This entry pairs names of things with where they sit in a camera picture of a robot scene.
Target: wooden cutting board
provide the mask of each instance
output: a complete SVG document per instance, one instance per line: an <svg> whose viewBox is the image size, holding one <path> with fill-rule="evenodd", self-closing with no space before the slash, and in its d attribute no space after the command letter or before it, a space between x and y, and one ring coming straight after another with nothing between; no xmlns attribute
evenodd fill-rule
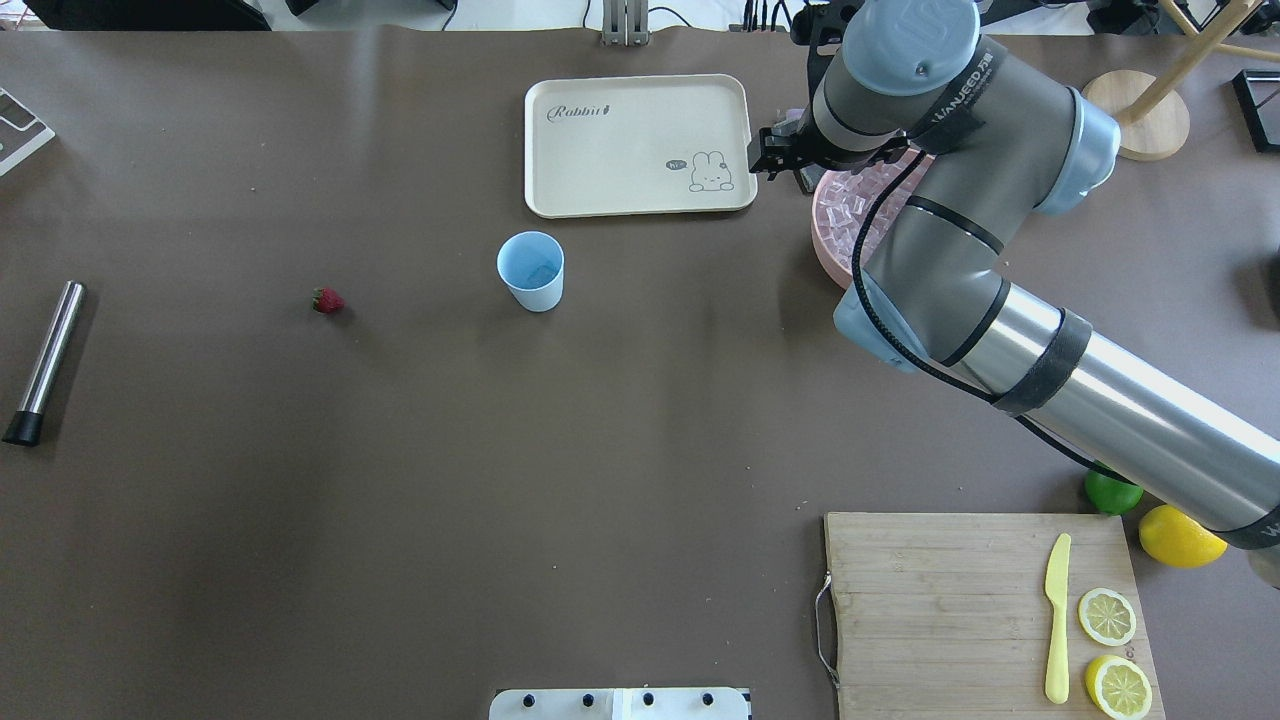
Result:
<svg viewBox="0 0 1280 720"><path fill-rule="evenodd" d="M832 512L826 532L841 720L1105 719L1084 667L1107 653L1142 667L1155 691L1147 717L1165 717L1119 518ZM1071 536L1071 688L1053 705L1044 697L1044 568L1059 533ZM1128 646L1098 644L1080 628L1076 603L1096 587L1133 603L1138 630Z"/></svg>

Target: yellow plastic knife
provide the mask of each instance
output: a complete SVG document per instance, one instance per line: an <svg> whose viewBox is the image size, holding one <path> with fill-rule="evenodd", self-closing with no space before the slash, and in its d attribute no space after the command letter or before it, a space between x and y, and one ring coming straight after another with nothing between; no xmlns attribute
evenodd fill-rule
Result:
<svg viewBox="0 0 1280 720"><path fill-rule="evenodd" d="M1066 566L1071 560L1071 536L1062 533L1048 555L1044 594L1053 605L1053 629L1048 635L1048 665L1044 669L1044 697L1066 702L1071 683L1066 676Z"/></svg>

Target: black strap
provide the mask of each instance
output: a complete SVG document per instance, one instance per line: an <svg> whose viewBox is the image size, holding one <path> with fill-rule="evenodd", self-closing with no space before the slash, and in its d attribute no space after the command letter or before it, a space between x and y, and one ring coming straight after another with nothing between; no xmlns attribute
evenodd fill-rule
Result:
<svg viewBox="0 0 1280 720"><path fill-rule="evenodd" d="M1065 307L1059 311L1062 314L1062 322L1059 323L1053 338L1048 341L1048 347L1030 370L1027 370L1023 379L992 402L997 410L1018 416L1042 407L1062 389L1080 364L1084 348L1093 336L1093 325Z"/></svg>
<svg viewBox="0 0 1280 720"><path fill-rule="evenodd" d="M1009 50L1004 45L987 37L978 40L965 69L947 83L924 117L906 131L911 142L931 155L942 155L955 150L960 141L980 128L984 123L973 114L973 106L991 86L1006 55Z"/></svg>
<svg viewBox="0 0 1280 720"><path fill-rule="evenodd" d="M1257 523L1235 530L1210 530L1228 544L1240 550L1262 550L1280 544L1280 507L1267 512Z"/></svg>

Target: metal handle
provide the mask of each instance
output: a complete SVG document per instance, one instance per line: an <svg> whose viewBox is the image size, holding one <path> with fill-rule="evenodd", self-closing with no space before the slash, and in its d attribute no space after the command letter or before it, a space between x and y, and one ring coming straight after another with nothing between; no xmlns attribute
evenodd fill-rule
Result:
<svg viewBox="0 0 1280 720"><path fill-rule="evenodd" d="M838 691L840 673L836 673L836 669L832 667L831 662L827 661L827 656L822 653L822 623L818 620L818 618L822 616L822 611L819 609L819 606L822 605L822 596L827 594L828 592L831 592L831 570L827 570L827 574L822 579L822 587L818 588L818 594L815 594L813 598L813 641L814 641L814 647L818 648L818 660L820 660L822 666L827 669L827 675L831 678L831 684ZM832 609L835 609L836 606L835 600L832 600L831 606Z"/></svg>
<svg viewBox="0 0 1280 720"><path fill-rule="evenodd" d="M18 405L18 413L14 414L13 421L9 424L4 442L27 447L40 443L45 404L49 401L49 392L54 387L54 375L63 361L63 354L67 351L67 343L76 328L76 318L79 315L83 300L84 286L74 281L68 282L63 288L63 296L58 300L54 319L49 323L49 332L45 333L45 345L40 351L40 357L36 359L27 391L22 395L22 404Z"/></svg>

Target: cable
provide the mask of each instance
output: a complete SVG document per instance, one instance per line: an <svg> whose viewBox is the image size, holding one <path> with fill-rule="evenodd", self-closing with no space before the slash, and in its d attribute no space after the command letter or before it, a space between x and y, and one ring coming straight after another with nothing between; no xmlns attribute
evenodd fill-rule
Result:
<svg viewBox="0 0 1280 720"><path fill-rule="evenodd" d="M998 400L998 397L982 388L977 388L970 386L969 383L957 380L951 375L938 370L933 365L929 365L923 359L920 359L916 354L911 352L911 350L908 348L905 345L902 345L902 341L897 340L897 337L893 334L893 331L891 331L888 325L886 325L884 322L881 320L879 314L877 314L876 309L872 307L870 297L867 295L867 283L863 279L863 272L861 272L861 265L863 265L861 258L863 258L863 245L865 245L867 242L867 233L869 233L872 229L872 220L879 213L881 205L883 205L884 201L888 200L888 196L892 195L893 191L897 190L897 186L902 184L902 182L906 181L906 177L911 174L911 170L918 168L923 161L924 161L924 152L916 152L915 158L906 165L906 168L901 173L899 173L897 177L893 178L887 186L884 186L884 190L882 190L879 196L876 197L876 201L872 202L870 209L867 210L867 218L863 219L863 225L861 228L858 229L858 240L854 241L854 251L852 256L850 258L850 268L854 270L852 273L854 290L858 292L858 301L861 304L863 310L867 311L867 318L872 322L872 325L876 328L877 332L881 333L884 341L888 342L893 347L893 350L897 351L899 355L905 357L909 363L915 365L924 374L933 377L938 380L942 380L956 389L964 391L982 400L983 402L992 404L996 400Z"/></svg>
<svg viewBox="0 0 1280 720"><path fill-rule="evenodd" d="M879 214L881 206L884 205L884 202L888 200L891 195L893 195L893 191L897 190L897 187L902 184L902 182L906 181L906 178L911 174L911 172L915 170L915 168L918 168L923 161L924 161L924 152L918 151L915 158L906 165L906 168L901 173L899 173L897 177L895 177L887 186L884 186L884 190L882 190L881 193L876 197L876 201L872 202L870 209L867 210L867 217L863 218L863 224L858 229L858 240L854 241L854 251L852 256L850 258L850 269L852 270L851 274L854 278L854 290L858 293L858 302L861 304L863 311L867 313L867 318L872 322L872 325L876 328L877 332L879 332L881 337L883 337L884 341L888 342L895 351L897 351L899 355L901 355L909 363L919 368L922 372L924 372L924 374L936 378L938 380L942 380L943 383L956 389L960 389L965 393L969 393L982 400L983 402L991 405L995 404L997 400L1000 400L1000 397L982 388L970 386L969 383L952 378L951 375L938 370L937 368L923 360L920 356L918 356L915 352L911 352L909 347L902 345L902 341L900 341L893 334L893 331L891 331L888 325L884 324L879 314L876 313L876 309L872 307L870 297L867 295L867 282L863 278L861 258L863 258L863 245L865 245L867 234L870 232L872 220L874 220L876 215ZM1044 429L1043 425L1039 425L1030 418L1027 418L1025 415L1018 415L1014 419L1018 420L1018 424L1030 430L1033 436L1043 441L1053 450L1061 452L1064 456L1078 462L1079 465L1083 465L1084 468L1088 468L1089 470L1093 470L1094 473L1098 473L1101 475L1106 475L1111 479L1134 484L1133 480L1116 473L1111 468L1107 468L1106 465L1102 465L1096 460L1089 460L1088 457L1084 457L1079 452L1075 452L1074 450L1068 447L1064 442L1048 434L1048 430Z"/></svg>
<svg viewBox="0 0 1280 720"><path fill-rule="evenodd" d="M453 0L453 9L449 10L449 17L448 17L448 19L444 20L444 24L440 26L440 29L449 29L449 23L453 22L453 15L458 14L458 3L461 3L461 1L462 0Z"/></svg>
<svg viewBox="0 0 1280 720"><path fill-rule="evenodd" d="M680 18L680 22L685 23L685 27L694 27L692 24L689 23L689 20L685 19L685 15L681 15L680 13L672 10L671 8L668 8L666 5L658 5L657 8L649 8L650 13L657 13L658 10L667 10L672 15L676 15L677 18Z"/></svg>
<svg viewBox="0 0 1280 720"><path fill-rule="evenodd" d="M769 20L769 29L778 32L778 10L782 10L782 14L787 17L787 32L791 32L794 20L791 19L791 10L787 10L786 0L778 0L773 4L773 19Z"/></svg>

